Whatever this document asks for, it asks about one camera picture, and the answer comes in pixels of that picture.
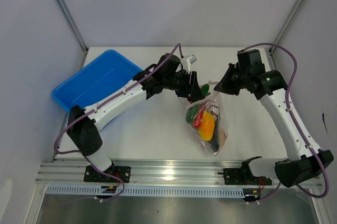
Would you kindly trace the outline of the green toy cucumber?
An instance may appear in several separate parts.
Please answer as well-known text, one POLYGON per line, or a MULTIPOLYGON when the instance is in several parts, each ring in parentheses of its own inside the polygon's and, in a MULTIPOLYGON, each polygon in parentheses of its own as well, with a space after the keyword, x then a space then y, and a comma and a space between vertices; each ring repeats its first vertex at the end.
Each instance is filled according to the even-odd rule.
MULTIPOLYGON (((200 89, 201 89, 201 92, 202 92, 204 98, 207 97, 210 94, 209 84, 202 85, 200 87, 200 89)), ((197 104, 197 105, 194 105, 193 107, 191 107, 187 110, 185 119, 186 119, 186 122, 188 124, 192 124, 195 121, 195 118, 196 118, 197 113, 199 112, 201 106, 202 106, 201 104, 197 104)))

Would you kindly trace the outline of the clear pink-dotted zip bag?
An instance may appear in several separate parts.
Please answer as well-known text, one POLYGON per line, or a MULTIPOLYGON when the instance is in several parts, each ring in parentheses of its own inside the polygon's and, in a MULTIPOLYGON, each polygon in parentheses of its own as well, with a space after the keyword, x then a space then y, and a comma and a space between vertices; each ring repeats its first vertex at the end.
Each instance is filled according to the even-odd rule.
POLYGON ((228 134, 228 123, 221 95, 214 90, 217 82, 209 81, 200 86, 205 96, 200 101, 179 98, 185 108, 185 121, 199 142, 205 156, 216 156, 224 146, 228 134))

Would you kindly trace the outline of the yellow toy mango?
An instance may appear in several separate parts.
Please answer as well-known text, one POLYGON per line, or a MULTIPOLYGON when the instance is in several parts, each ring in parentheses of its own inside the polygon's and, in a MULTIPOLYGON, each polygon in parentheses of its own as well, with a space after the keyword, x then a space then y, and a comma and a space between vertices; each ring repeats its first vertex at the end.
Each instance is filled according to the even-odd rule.
POLYGON ((208 112, 204 112, 202 119, 202 123, 198 128, 199 136, 204 141, 210 141, 213 137, 213 132, 215 129, 215 119, 208 112))

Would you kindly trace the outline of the toy steak slice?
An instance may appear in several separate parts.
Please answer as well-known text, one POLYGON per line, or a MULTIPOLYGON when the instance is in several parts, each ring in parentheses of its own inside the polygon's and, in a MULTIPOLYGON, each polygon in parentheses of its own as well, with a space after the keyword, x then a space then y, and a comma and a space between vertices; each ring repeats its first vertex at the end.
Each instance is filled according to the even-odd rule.
POLYGON ((217 138, 218 138, 219 147, 222 147, 226 142, 227 135, 221 126, 218 126, 217 138))

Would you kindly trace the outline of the grey toy fish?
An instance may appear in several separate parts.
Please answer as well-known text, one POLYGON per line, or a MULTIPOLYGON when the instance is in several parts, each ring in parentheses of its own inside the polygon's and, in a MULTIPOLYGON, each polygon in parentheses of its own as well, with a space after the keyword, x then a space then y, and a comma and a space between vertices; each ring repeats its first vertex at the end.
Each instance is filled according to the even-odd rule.
POLYGON ((210 148, 215 155, 219 152, 220 149, 220 140, 221 140, 220 133, 221 133, 220 120, 217 119, 215 121, 215 129, 213 132, 213 137, 210 141, 208 141, 210 148))

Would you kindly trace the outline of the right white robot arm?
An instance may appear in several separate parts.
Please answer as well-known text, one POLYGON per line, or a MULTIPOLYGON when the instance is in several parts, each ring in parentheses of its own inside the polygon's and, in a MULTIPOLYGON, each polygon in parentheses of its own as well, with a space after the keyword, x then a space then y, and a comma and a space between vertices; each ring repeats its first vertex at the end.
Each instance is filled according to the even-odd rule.
POLYGON ((252 184, 259 177, 270 177, 290 188, 322 174, 333 161, 333 154, 322 150, 311 137, 291 102, 289 87, 281 73, 267 71, 257 49, 241 50, 237 59, 236 64, 229 64, 214 90, 238 95, 246 89, 253 94, 271 116, 287 156, 284 160, 250 158, 246 161, 248 166, 240 171, 241 179, 252 184))

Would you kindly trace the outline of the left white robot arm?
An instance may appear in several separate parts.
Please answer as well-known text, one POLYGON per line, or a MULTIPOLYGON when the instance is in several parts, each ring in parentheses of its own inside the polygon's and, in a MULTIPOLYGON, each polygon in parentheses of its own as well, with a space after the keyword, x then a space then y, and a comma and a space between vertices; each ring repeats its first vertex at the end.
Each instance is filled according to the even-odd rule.
POLYGON ((121 89, 98 103, 70 111, 67 135, 87 161, 96 168, 103 182, 114 177, 115 166, 103 150, 100 131, 115 117, 132 106, 150 99, 163 90, 173 90, 177 97, 192 103, 205 98, 191 70, 195 55, 177 57, 166 53, 156 64, 136 73, 121 89))

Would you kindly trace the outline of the blue plastic bin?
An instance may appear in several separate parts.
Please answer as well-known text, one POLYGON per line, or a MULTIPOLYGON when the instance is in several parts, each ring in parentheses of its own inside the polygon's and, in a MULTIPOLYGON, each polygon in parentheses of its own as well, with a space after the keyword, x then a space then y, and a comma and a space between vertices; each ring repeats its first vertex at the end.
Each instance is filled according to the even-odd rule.
POLYGON ((52 91, 53 99, 69 114, 78 105, 80 114, 91 114, 78 121, 94 120, 101 131, 111 120, 146 100, 146 91, 135 87, 132 78, 141 71, 115 50, 107 50, 52 91))

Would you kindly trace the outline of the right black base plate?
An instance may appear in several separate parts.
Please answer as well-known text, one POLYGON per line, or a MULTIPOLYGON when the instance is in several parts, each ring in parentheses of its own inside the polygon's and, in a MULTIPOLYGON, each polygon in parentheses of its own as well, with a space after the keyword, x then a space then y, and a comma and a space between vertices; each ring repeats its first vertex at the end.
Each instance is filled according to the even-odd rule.
POLYGON ((223 176, 226 185, 272 185, 270 178, 256 177, 246 168, 224 168, 218 174, 223 176))

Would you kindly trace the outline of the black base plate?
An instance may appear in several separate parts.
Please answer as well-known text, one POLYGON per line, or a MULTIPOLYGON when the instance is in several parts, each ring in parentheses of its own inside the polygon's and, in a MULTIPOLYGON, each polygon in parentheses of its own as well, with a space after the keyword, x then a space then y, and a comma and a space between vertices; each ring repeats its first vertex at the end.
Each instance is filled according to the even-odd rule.
MULTIPOLYGON (((105 173, 118 177, 124 183, 129 183, 131 175, 130 166, 115 166, 109 168, 105 173)), ((119 182, 115 178, 106 176, 96 171, 92 166, 87 166, 84 174, 84 182, 98 182, 98 183, 117 183, 119 182)))
POLYGON ((246 168, 224 168, 218 174, 223 176, 226 185, 272 185, 270 178, 256 177, 246 168))

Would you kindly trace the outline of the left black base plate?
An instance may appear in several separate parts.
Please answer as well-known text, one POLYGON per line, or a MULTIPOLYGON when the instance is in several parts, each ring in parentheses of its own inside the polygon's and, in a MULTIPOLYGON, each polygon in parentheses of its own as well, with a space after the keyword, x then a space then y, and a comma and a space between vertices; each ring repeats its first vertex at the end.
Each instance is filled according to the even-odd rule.
MULTIPOLYGON (((131 175, 130 166, 115 166, 109 168, 105 173, 118 177, 124 183, 129 183, 131 175)), ((92 166, 87 166, 84 174, 84 182, 98 182, 98 183, 117 183, 119 182, 115 178, 106 176, 96 171, 92 166)))

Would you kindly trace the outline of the aluminium mounting rail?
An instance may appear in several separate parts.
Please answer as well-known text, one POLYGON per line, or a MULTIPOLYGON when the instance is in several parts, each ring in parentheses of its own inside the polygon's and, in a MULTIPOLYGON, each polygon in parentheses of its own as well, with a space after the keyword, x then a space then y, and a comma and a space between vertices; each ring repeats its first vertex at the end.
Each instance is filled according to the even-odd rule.
MULTIPOLYGON (((128 186, 159 187, 229 187, 229 188, 274 188, 278 180, 271 179, 272 185, 226 185, 222 175, 224 168, 240 168, 239 161, 217 160, 115 160, 116 166, 130 166, 128 186)), ((37 184, 101 184, 84 182, 88 162, 83 159, 57 159, 40 165, 35 182, 37 184)))

